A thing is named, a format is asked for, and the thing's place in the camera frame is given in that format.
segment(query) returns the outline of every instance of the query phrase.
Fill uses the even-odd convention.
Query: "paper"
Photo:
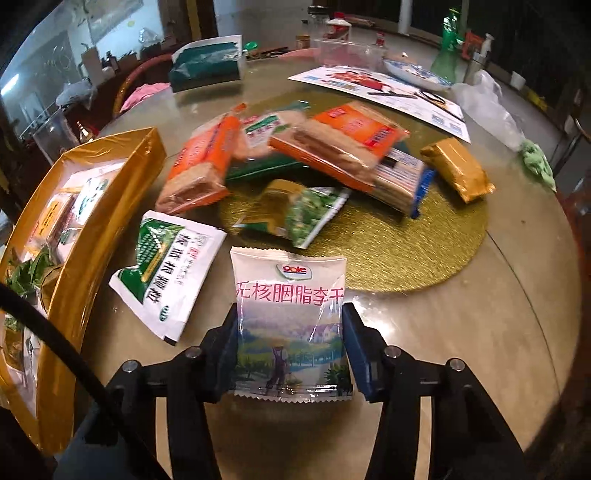
[[[388,106],[470,143],[462,109],[458,105],[388,75],[354,67],[319,67],[289,79],[351,93]],[[389,93],[409,97],[381,95]]]

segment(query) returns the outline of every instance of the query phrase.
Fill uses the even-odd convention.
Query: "dole logo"
[[[309,280],[312,278],[312,270],[303,265],[277,264],[277,271],[289,280]]]

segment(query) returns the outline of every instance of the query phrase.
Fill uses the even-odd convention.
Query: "tray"
[[[96,291],[119,236],[144,193],[160,173],[166,153],[158,131],[145,128],[99,138],[66,153],[52,166],[22,212],[0,262],[2,281],[11,249],[22,258],[24,245],[42,210],[66,174],[69,162],[91,168],[126,159],[92,210],[64,263],[47,318],[80,351]],[[29,438],[44,454],[61,452],[72,436],[75,378],[49,348],[41,346],[34,399],[36,415],[13,382],[4,351],[0,387]]]

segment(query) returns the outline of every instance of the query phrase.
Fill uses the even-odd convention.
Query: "white snack package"
[[[174,345],[226,233],[149,210],[142,217],[137,265],[109,281],[125,304],[159,338]]]
[[[236,395],[287,402],[351,398],[342,337],[345,257],[233,247]]]

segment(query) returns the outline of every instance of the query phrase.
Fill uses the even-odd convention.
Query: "black cable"
[[[26,326],[64,362],[99,408],[107,414],[129,447],[137,453],[138,460],[154,473],[154,478],[170,480],[162,465],[158,463],[134,428],[127,422],[119,407],[113,402],[103,384],[60,331],[31,304],[1,283],[0,309],[8,312]]]

